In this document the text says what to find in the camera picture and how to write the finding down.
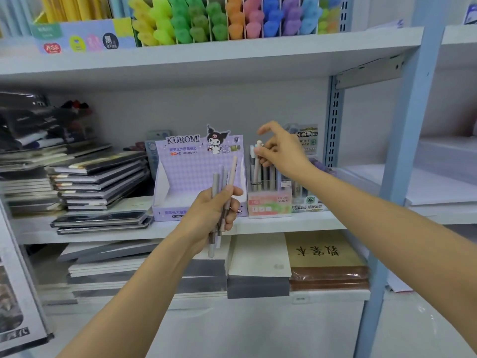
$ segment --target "slotted metal upright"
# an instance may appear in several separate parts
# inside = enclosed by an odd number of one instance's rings
[[[343,2],[341,31],[350,31],[353,0]],[[330,78],[327,137],[323,159],[336,167],[340,143],[344,88],[401,76],[403,83],[397,100],[379,196],[399,205],[411,179],[414,155],[421,132],[427,100],[445,30],[449,0],[415,0],[412,27],[424,27],[421,46],[393,58],[378,60],[365,68],[343,72]],[[369,358],[379,324],[388,269],[373,253],[368,265],[372,271],[371,297],[365,302],[358,333],[355,358]]]

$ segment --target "kuromi display box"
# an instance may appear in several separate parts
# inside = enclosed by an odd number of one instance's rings
[[[155,221],[178,221],[185,215],[199,192],[212,187],[214,173],[224,166],[230,172],[237,156],[234,186],[244,194],[234,196],[240,202],[238,216],[248,216],[247,180],[243,154],[243,137],[219,132],[207,126],[207,137],[179,135],[156,141],[159,165],[154,187],[153,213]]]

